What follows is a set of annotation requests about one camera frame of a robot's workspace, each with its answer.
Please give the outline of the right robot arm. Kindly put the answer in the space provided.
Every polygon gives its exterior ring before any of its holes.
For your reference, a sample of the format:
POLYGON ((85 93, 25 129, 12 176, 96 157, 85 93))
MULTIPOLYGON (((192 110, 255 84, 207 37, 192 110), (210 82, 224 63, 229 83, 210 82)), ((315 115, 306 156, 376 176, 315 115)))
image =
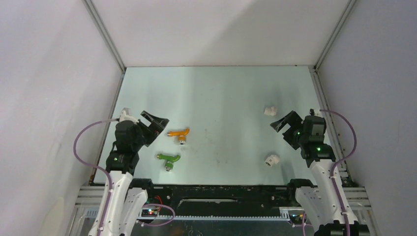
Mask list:
POLYGON ((287 185, 286 199, 300 205, 316 236, 369 236, 369 228, 353 213, 343 191, 333 148, 325 144, 326 120, 310 110, 301 118, 295 111, 270 124, 279 132, 285 125, 283 139, 294 150, 300 149, 316 184, 308 179, 292 179, 287 185))

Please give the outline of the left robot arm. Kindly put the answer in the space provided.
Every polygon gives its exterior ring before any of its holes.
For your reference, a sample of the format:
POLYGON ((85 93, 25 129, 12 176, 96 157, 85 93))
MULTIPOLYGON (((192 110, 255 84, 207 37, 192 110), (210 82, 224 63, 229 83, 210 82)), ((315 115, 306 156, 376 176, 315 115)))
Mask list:
POLYGON ((90 236, 128 236, 135 226, 143 205, 155 200, 155 191, 148 186, 132 187, 139 150, 150 146, 164 131, 169 120, 151 115, 141 116, 150 122, 144 124, 134 118, 129 109, 123 109, 115 126, 115 141, 106 159, 105 189, 98 216, 89 231, 90 236))

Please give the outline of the green water faucet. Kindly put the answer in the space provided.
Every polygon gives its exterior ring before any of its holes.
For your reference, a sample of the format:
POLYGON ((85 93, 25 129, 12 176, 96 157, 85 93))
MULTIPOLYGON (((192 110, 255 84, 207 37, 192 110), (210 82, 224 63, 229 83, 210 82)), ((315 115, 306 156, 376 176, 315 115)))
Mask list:
POLYGON ((165 155, 165 154, 159 153, 157 155, 157 158, 159 160, 165 160, 165 164, 164 164, 165 171, 171 172, 172 169, 174 168, 174 163, 179 161, 181 156, 180 155, 171 156, 171 155, 165 155))

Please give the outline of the white pipe elbow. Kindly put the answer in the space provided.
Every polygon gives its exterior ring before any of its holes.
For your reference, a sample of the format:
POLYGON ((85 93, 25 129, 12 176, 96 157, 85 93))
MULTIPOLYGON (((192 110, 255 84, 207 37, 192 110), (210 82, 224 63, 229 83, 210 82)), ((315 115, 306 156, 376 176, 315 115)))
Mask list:
POLYGON ((280 157, 276 154, 271 154, 265 159, 265 164, 269 167, 278 164, 280 161, 280 157))

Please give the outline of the far white pipe elbow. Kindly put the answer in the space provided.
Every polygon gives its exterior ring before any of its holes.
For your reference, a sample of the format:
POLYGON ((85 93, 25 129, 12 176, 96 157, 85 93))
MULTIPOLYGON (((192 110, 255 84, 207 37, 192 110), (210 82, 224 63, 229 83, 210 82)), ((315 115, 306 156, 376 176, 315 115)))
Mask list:
POLYGON ((272 106, 272 107, 266 107, 264 110, 264 115, 267 116, 275 116, 277 114, 277 108, 272 106))

